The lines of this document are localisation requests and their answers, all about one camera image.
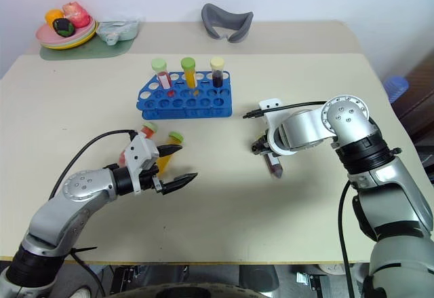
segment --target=beige table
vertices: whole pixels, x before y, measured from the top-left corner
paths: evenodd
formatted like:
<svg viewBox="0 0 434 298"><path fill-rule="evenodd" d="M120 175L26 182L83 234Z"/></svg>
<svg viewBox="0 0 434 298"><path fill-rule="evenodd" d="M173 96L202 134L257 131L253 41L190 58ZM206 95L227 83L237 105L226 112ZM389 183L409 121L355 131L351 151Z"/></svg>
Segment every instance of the beige table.
<svg viewBox="0 0 434 298"><path fill-rule="evenodd" d="M182 39L173 37L179 30L185 30ZM276 30L286 31L281 41ZM166 43L165 35L173 43ZM249 149L264 122L241 119L265 98L287 104L347 93L363 98L389 147L403 148L402 160L428 202L434 202L432 186L381 83L340 23L255 24L239 45L209 39L198 24L148 24L137 46L129 54L95 60L44 61L30 51L3 78L3 259L16 252L32 215L85 142L107 130L140 127L137 94L152 76L150 60L156 53L170 70L179 69L183 56L194 56L198 70L207 69L212 56L224 56L231 72L233 116L157 121L157 143L170 130L185 135L184 149L173 157L165 179L193 171L199 176L176 193L126 195L97 212L76 245L98 246L83 253L87 261L341 261L336 220L345 169L327 142L283 157L284 176L273 179L264 160ZM126 145L123 135L101 140L72 172L113 163ZM349 259L366 261L373 243L359 230L353 194L351 190L344 208L345 239Z"/></svg>

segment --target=gray plastic piece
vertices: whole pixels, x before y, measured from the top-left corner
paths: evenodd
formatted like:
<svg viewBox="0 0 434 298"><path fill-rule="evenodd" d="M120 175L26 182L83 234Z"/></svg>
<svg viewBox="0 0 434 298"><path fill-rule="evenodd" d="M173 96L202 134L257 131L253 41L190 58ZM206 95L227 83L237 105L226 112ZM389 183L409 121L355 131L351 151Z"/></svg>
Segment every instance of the gray plastic piece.
<svg viewBox="0 0 434 298"><path fill-rule="evenodd" d="M231 30L237 30L229 38L229 42L237 43L243 41L249 32L253 20L253 12L234 14L226 12L213 4L205 4L202 8L202 20L206 31L211 38L222 39L214 26L221 26Z"/></svg>

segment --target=green cap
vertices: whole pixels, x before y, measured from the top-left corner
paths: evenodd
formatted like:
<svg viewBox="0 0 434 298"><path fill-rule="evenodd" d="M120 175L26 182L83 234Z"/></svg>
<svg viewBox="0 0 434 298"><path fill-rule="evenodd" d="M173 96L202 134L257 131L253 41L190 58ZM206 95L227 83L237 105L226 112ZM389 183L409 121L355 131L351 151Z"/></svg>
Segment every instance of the green cap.
<svg viewBox="0 0 434 298"><path fill-rule="evenodd" d="M156 72L165 71L165 69L167 68L167 64L166 64L165 60L161 59L161 58L152 59L151 66L152 66L152 69Z"/></svg>
<svg viewBox="0 0 434 298"><path fill-rule="evenodd" d="M150 130L152 130L154 133L158 131L158 126L151 122L146 122L143 124L143 127L147 127Z"/></svg>
<svg viewBox="0 0 434 298"><path fill-rule="evenodd" d="M180 133L178 133L178 132L170 132L169 133L169 136L170 137L174 137L174 138L176 138L178 141L180 141L181 143L184 141L184 137L183 137L183 135L181 135Z"/></svg>
<svg viewBox="0 0 434 298"><path fill-rule="evenodd" d="M182 69L190 70L196 67L196 62L191 57L185 57L181 60Z"/></svg>

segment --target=test tube with dark liquid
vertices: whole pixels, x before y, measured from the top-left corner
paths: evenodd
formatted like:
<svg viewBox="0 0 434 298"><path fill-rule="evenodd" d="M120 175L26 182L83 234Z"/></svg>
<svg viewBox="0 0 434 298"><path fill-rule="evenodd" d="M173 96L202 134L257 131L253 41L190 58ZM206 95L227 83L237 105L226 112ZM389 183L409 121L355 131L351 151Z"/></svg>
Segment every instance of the test tube with dark liquid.
<svg viewBox="0 0 434 298"><path fill-rule="evenodd" d="M214 57L211 59L212 85L215 88L221 88L223 86L223 66L223 58Z"/></svg>

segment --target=yellow plate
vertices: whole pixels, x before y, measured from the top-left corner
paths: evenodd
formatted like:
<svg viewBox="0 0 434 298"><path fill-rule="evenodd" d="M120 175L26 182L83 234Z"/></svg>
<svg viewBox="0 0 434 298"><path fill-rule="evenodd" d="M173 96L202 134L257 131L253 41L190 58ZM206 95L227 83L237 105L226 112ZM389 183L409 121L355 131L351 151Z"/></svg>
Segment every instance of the yellow plate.
<svg viewBox="0 0 434 298"><path fill-rule="evenodd" d="M61 46L61 47L52 47L52 46L50 46L50 45L43 45L42 43L41 43L41 45L42 45L43 47L45 47L45 48L48 48L48 49L54 49L54 50L64 50L64 49L74 48L74 47L77 47L78 45L81 45L81 44L83 44L83 43L89 41L89 40L90 40L90 39L95 35L96 28L98 28L98 22L95 23L95 28L94 28L94 30L92 30L92 32L89 33L89 35L88 35L87 37L83 38L83 39L80 40L80 41L77 41L76 43L72 43L72 44L70 44L70 45L64 45L64 46Z"/></svg>

